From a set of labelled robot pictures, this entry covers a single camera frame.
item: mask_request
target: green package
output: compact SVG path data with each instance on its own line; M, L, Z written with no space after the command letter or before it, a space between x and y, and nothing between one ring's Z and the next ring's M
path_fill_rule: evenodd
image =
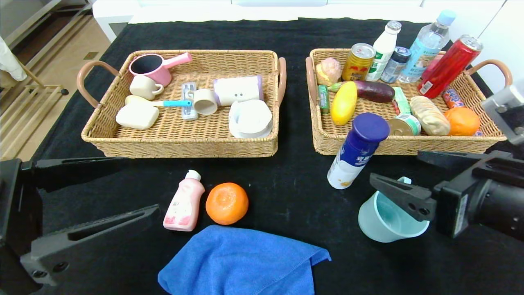
M393 89L395 90L395 97L391 103L393 104L397 115L411 114L411 108L409 107L408 99L404 95L402 88L393 87Z
M329 94L328 88L325 85L319 85L319 106L320 112L323 114L329 113Z

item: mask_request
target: black table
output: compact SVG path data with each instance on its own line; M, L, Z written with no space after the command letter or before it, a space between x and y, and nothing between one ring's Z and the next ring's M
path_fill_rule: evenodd
M372 44L385 23L300 19L128 25L102 56L117 69L132 51L145 49L269 49L285 57L288 85L280 110L279 150L265 159L134 160L119 173L43 194L45 233L155 203L165 212L187 169L195 169L208 192L223 182L238 183L248 192L249 211L236 227L294 238L331 253L332 262L313 268L318 294L523 294L524 244L488 228L473 226L449 239L430 226L419 238L391 244L374 242L360 231L358 209L374 192L370 172L405 175L430 187L451 178L445 171L412 156L376 156L349 189L338 191L328 184L333 157L313 149L304 59L314 48ZM409 47L423 25L402 22L398 45ZM85 84L99 99L112 79L97 68ZM35 159L101 156L80 138L92 111L76 93ZM93 261L82 278L39 293L164 294L158 271L210 224L203 207L193 233L168 231L159 222Z

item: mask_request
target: wicker basket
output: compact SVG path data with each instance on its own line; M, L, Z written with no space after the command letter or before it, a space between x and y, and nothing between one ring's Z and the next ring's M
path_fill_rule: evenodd
M213 89L216 78L261 75L264 100L273 115L273 130L265 138L237 139L228 127L229 107L221 107L212 115L184 121L180 108L159 108L160 115L149 129L132 129L118 125L117 112L130 95L133 75L129 64L136 57L149 53L164 59L189 52L192 62L171 70L172 82L154 100L179 100L181 84L195 81L198 88ZM96 65L116 77L98 103L84 88L84 78ZM92 61L79 72L79 91L95 108L82 130L82 139L94 144L106 156L130 158L150 157L269 157L278 148L278 117L286 90L286 61L273 51L262 50L147 50L130 54L120 72L102 61Z
M344 126L333 124L330 114L322 114L317 103L317 82L315 65L323 59L332 57L338 60L343 67L350 49L314 49L310 56L306 58L309 104L311 109L311 124L313 129L313 145L315 150L323 155L336 155L340 146L344 142L348 131L351 129L351 122ZM486 97L479 90L470 75L485 64L495 64L501 69L506 77L506 85L511 84L511 73L507 67L498 60L487 60L468 71L464 71L452 83L451 87L457 90L463 98L467 107L471 108L481 119L481 131L484 136L428 136L425 132L419 136L390 135L378 147L375 154L379 155L416 155L419 150L425 151L446 151L446 152L470 152L483 153L487 148L496 142L506 140L502 132L495 123L488 117L481 106L481 101ZM391 86L401 87L406 97L420 95L417 91L418 83L399 83L395 82ZM330 92L330 103L333 103L335 94ZM432 100L436 106L445 112L448 110L442 96ZM358 99L355 115L371 112L380 115L386 120L396 116L391 103L379 103L366 99Z

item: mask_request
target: pink lotion bottle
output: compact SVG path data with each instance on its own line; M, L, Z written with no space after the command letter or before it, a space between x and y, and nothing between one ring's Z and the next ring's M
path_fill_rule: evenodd
M189 170L185 179L178 184L171 204L167 209L163 226L170 230L192 231L197 225L200 197L204 186L200 183L200 174Z

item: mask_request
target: white pump cap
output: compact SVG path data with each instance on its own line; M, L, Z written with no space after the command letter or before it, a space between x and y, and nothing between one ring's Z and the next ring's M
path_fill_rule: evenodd
M187 172L187 174L185 175L185 177L186 177L186 178L193 178L193 179L196 179L196 180L198 180L198 181L200 181L200 179L202 178L202 177L200 176L200 174L199 174L197 171L195 171L195 170L189 170L189 171Z

